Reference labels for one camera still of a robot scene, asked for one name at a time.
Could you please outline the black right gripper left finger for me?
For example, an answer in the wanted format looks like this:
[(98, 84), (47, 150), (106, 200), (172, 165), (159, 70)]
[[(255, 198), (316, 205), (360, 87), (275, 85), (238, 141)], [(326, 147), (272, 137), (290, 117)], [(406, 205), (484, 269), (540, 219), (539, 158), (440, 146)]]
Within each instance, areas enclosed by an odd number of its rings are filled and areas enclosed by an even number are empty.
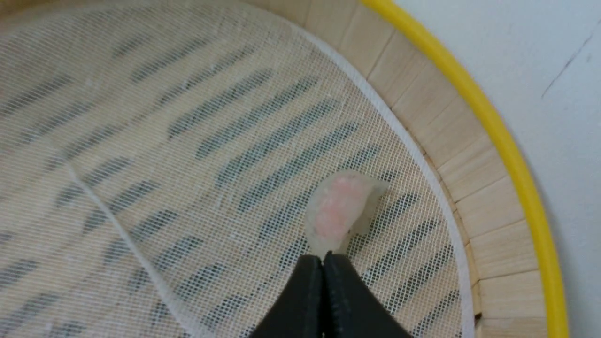
[(315, 255), (301, 255), (279, 297), (252, 338), (320, 338), (324, 272)]

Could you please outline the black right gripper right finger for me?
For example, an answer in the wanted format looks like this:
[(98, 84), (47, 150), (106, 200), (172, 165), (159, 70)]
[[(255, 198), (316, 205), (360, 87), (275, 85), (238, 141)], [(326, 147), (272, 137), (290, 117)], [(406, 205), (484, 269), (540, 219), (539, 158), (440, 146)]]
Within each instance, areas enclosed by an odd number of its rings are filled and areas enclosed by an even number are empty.
[(409, 338), (362, 281), (350, 259), (328, 252), (323, 262), (327, 294), (326, 338)]

